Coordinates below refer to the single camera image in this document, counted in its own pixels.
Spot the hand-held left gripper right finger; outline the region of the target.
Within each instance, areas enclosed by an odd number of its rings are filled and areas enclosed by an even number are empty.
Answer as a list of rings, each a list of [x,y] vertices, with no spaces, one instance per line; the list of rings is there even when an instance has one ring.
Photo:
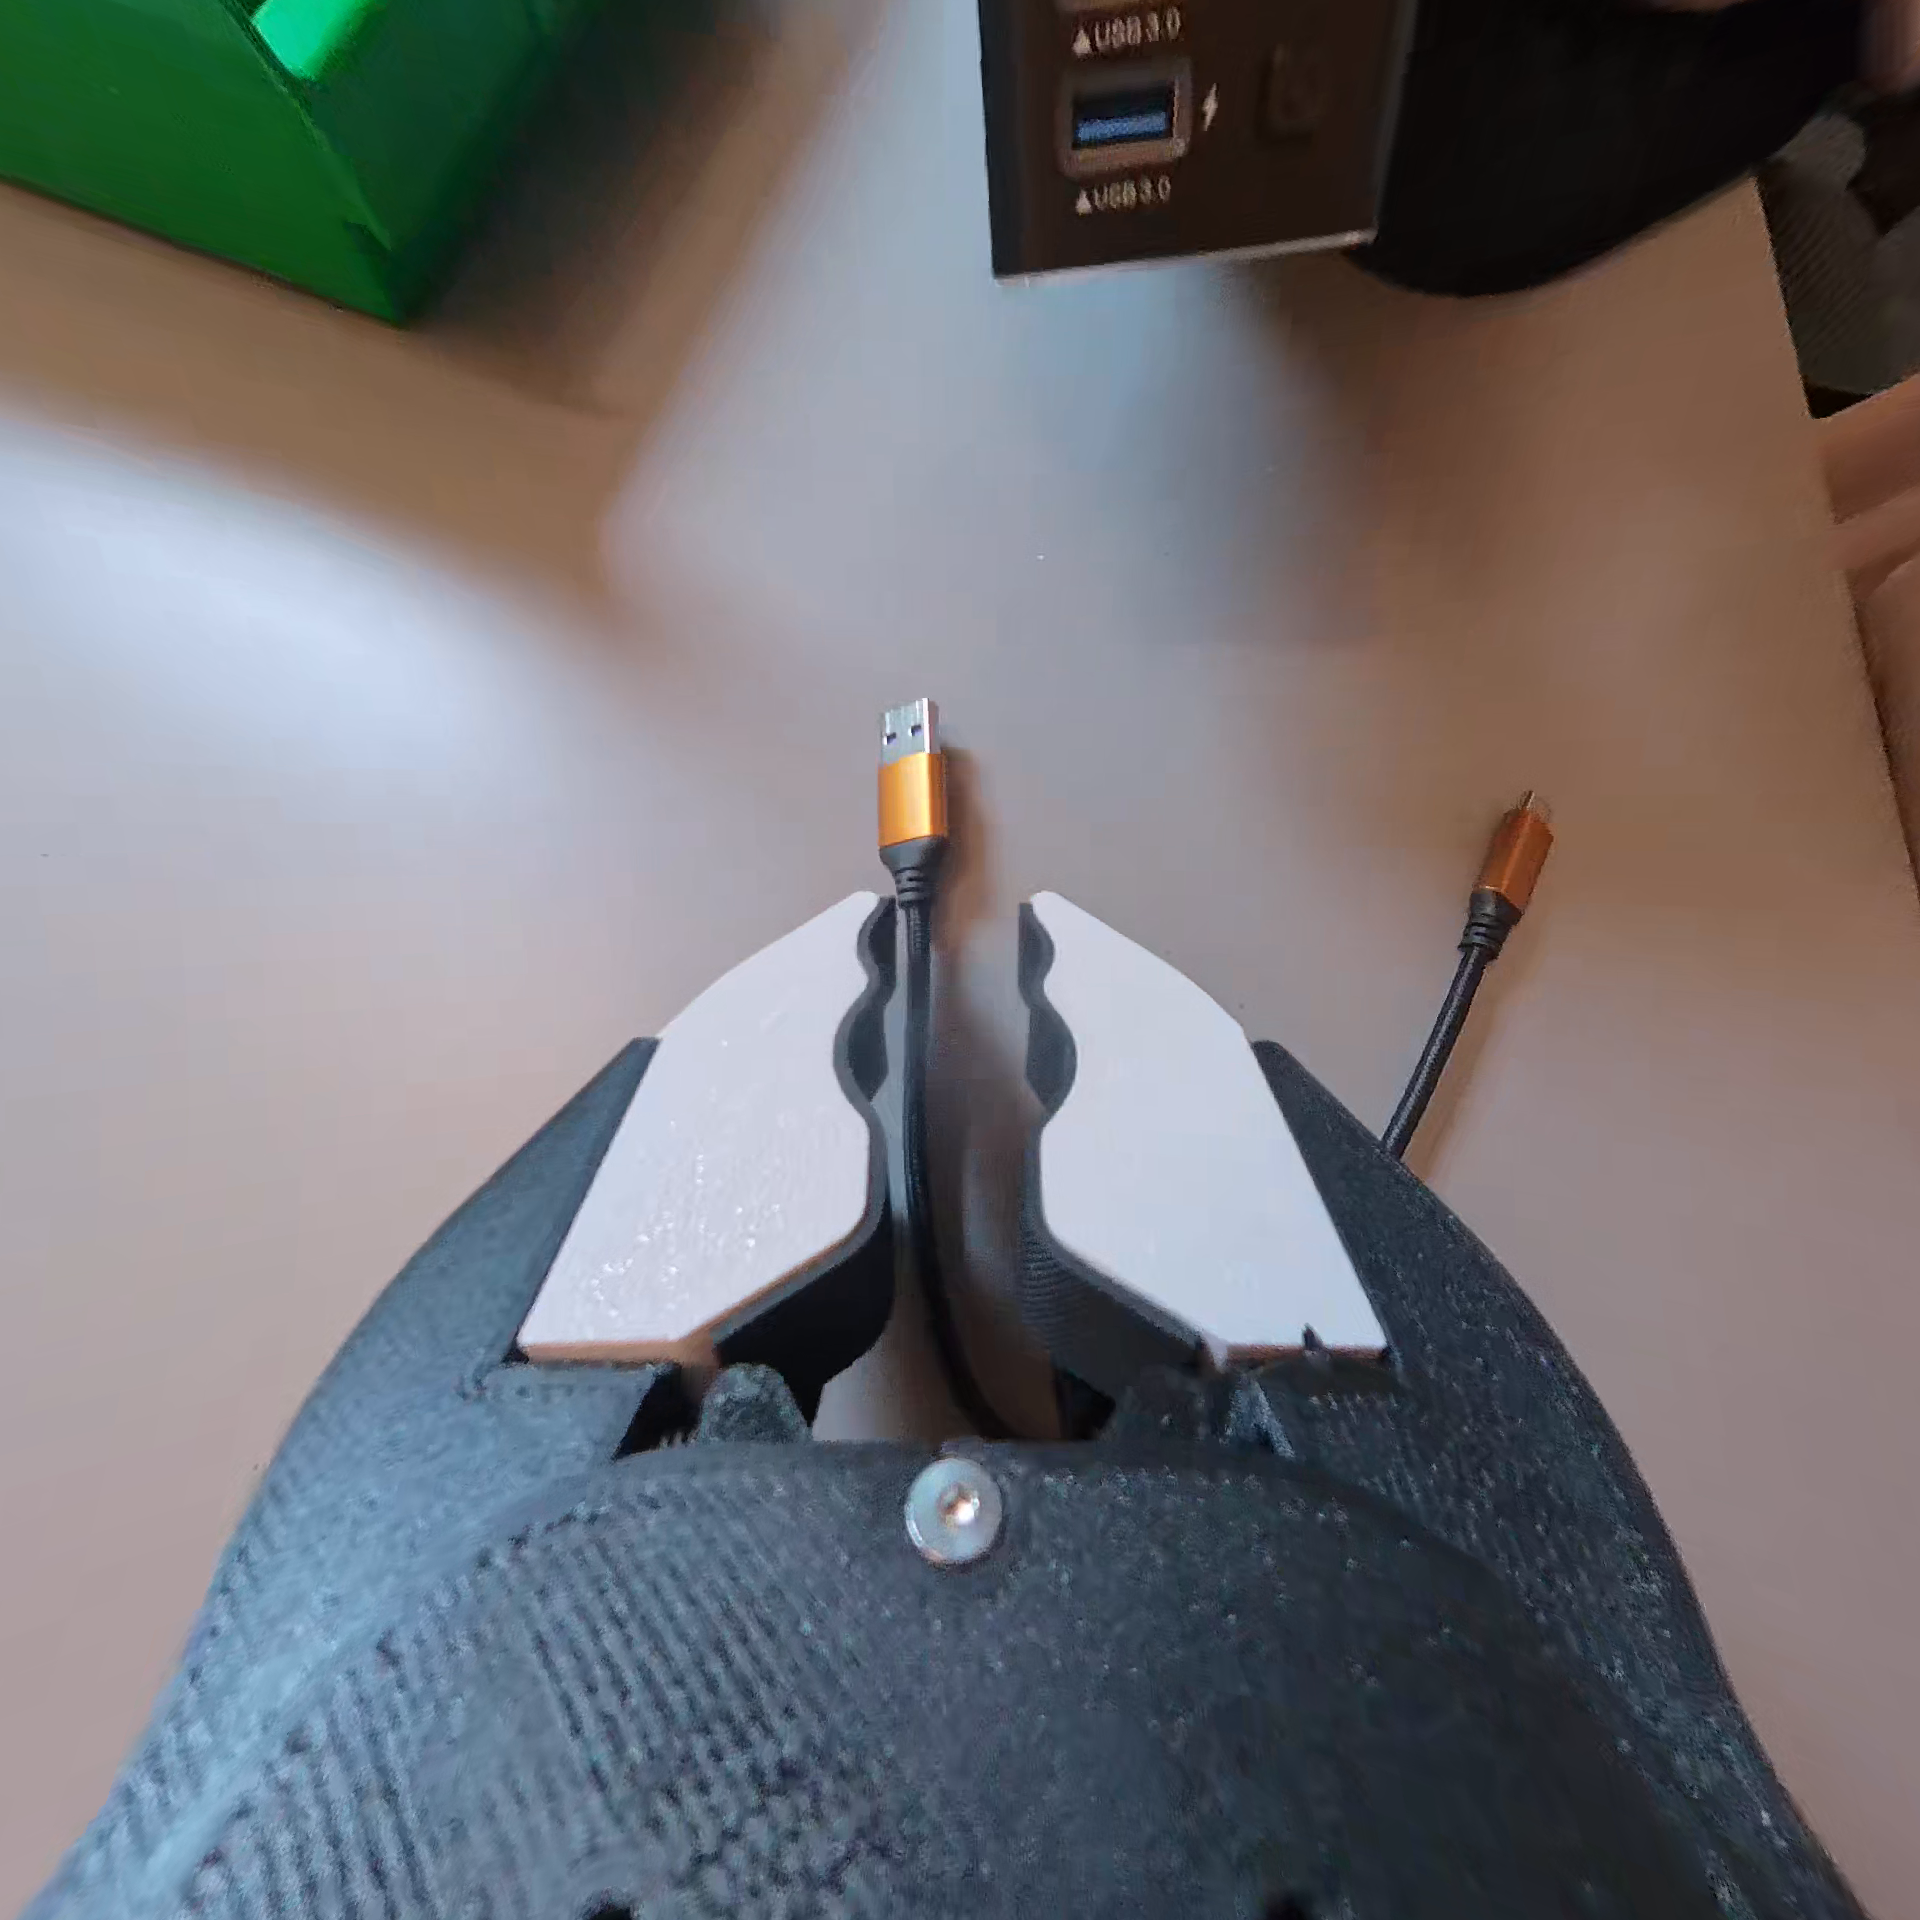
[[[1382,1364],[1390,1340],[1253,1040],[1058,891],[1020,905],[1020,1313],[1115,1405],[1150,1375]]]

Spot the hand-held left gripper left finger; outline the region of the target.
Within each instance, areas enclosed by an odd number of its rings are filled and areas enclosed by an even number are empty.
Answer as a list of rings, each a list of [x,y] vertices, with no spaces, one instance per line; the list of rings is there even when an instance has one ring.
[[[806,1426],[896,1301],[878,1111],[896,905],[853,891],[666,1022],[516,1352],[550,1368],[760,1368]]]

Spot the black cable orange plugs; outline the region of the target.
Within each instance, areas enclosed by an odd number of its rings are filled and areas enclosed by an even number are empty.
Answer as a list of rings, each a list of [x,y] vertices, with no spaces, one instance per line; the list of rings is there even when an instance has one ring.
[[[927,1088],[934,1059],[934,911],[948,865],[948,758],[938,707],[927,698],[886,709],[878,723],[876,852],[891,878],[904,947],[900,1052],[902,1218],[907,1264],[948,1396],[965,1431],[988,1443],[1023,1439],[972,1368],[942,1273],[929,1174]],[[1457,960],[1441,1008],[1379,1132],[1379,1146],[1403,1160],[1414,1145],[1486,974],[1522,924],[1554,847],[1548,804],[1534,790],[1512,804],[1491,835],[1467,896]]]

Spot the black multi-port usb hub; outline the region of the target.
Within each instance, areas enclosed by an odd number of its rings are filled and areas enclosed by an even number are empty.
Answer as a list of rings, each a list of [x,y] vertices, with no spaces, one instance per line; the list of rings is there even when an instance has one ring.
[[[996,279],[1376,239],[1417,6],[980,2]]]

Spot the green plastic storage bin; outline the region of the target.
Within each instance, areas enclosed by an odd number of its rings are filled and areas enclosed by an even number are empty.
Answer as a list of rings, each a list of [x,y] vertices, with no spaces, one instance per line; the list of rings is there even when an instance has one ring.
[[[2,174],[388,325],[597,5],[6,2]]]

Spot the person's beige sweatshirt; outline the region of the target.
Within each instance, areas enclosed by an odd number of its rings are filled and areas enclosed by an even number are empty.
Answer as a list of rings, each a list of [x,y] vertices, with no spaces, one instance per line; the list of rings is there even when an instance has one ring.
[[[1814,425],[1907,862],[1918,871],[1918,377]]]

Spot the black wrist rest pad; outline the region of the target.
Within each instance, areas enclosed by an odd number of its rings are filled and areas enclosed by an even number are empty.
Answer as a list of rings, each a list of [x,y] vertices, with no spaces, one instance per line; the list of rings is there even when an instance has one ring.
[[[1414,295],[1535,291],[1748,179],[1859,79],[1855,2],[1430,2],[1373,239]]]

